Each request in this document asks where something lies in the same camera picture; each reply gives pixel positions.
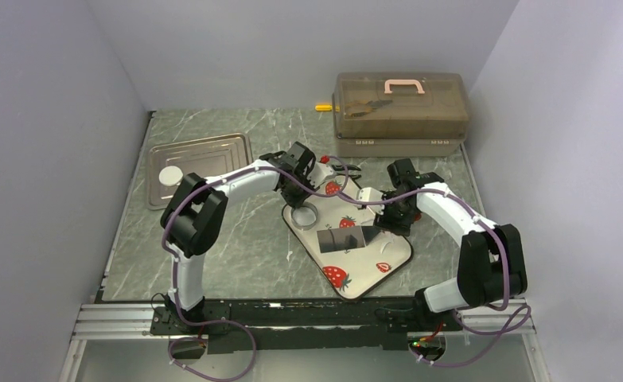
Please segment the spatula with wooden handle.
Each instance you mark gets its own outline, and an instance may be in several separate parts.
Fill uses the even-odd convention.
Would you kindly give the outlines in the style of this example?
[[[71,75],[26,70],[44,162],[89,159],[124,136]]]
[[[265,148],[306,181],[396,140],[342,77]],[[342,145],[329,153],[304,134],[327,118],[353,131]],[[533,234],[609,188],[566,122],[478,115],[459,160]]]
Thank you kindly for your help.
[[[317,241],[321,253],[350,251],[367,247],[381,230],[374,226],[352,226],[348,228],[328,228],[317,231]]]

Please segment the strawberry pattern white tray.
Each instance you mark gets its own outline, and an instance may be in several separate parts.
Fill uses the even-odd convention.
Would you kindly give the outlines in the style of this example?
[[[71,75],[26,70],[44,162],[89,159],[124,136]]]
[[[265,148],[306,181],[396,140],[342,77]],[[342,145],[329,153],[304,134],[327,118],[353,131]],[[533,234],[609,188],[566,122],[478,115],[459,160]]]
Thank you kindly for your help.
[[[372,210],[338,197],[310,196],[302,207],[282,209],[283,221],[326,281],[347,301],[356,301],[407,264],[410,241],[374,226]]]

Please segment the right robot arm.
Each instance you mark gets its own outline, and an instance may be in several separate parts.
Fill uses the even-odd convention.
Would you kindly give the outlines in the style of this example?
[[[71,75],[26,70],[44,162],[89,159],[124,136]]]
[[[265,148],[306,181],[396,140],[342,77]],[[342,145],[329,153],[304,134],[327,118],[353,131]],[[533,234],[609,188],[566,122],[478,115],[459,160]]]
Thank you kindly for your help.
[[[497,224],[458,197],[436,173],[419,173],[409,159],[387,167],[393,185],[381,197],[376,227],[409,236],[418,216],[427,215],[459,246],[457,274],[415,292],[412,319],[431,330],[443,313],[487,306],[503,309],[528,288],[521,235],[512,224]]]

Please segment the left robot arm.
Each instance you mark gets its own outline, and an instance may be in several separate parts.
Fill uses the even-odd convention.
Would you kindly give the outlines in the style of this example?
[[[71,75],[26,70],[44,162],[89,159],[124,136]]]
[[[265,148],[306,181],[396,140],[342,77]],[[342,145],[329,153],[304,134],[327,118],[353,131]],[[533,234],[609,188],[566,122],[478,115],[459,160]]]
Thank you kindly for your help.
[[[160,224],[162,248],[172,259],[171,286],[165,297],[171,324],[183,334],[196,332],[204,319],[204,258],[217,241],[230,206],[262,193],[278,192],[299,207],[313,190],[316,156],[296,142],[287,151],[261,155],[250,165],[223,175],[185,175]]]

